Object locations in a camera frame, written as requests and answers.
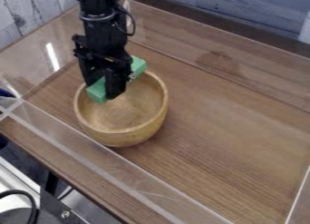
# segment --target green block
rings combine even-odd
[[[133,65],[131,65],[131,81],[139,77],[139,75],[147,70],[147,62],[133,55]],[[98,103],[106,103],[109,101],[107,94],[106,94],[106,78],[102,77],[91,86],[89,86],[87,95],[93,101]]]

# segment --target screw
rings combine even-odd
[[[67,219],[71,216],[71,213],[68,211],[63,211],[62,218]]]

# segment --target bowl rim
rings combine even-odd
[[[109,130],[101,130],[98,128],[95,128],[90,122],[85,119],[82,113],[81,113],[81,109],[79,109],[79,98],[81,98],[81,94],[82,94],[82,91],[86,87],[86,83],[79,87],[75,95],[74,95],[74,112],[75,112],[75,115],[78,116],[78,119],[79,119],[79,122],[83,123],[83,125],[90,128],[93,131],[97,131],[97,132],[101,132],[101,133],[106,133],[106,134],[125,134],[125,133],[130,133],[130,132],[134,132],[134,131],[138,131],[141,129],[143,129],[145,127],[150,126],[157,120],[159,120],[162,114],[165,113],[165,111],[167,110],[167,104],[169,104],[169,90],[167,90],[167,86],[163,82],[163,80],[161,79],[161,77],[150,72],[150,71],[146,71],[145,74],[150,77],[153,77],[157,82],[161,84],[161,88],[162,88],[162,92],[163,92],[163,98],[162,98],[162,107],[161,109],[158,110],[157,112],[157,115],[154,115],[154,117],[150,118],[150,120],[139,125],[137,125],[135,127],[131,127],[131,128],[126,128],[126,129],[121,129],[119,131],[109,131]]]

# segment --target wooden bowl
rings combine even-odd
[[[127,91],[105,104],[94,102],[83,84],[74,98],[74,111],[85,132],[110,147],[130,147],[146,141],[162,127],[169,92],[162,79],[143,73]]]

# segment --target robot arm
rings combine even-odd
[[[111,100],[125,91],[130,81],[133,57],[125,50],[126,18],[130,15],[119,0],[78,0],[82,6],[85,36],[75,35],[75,56],[87,86],[106,77],[106,93]]]

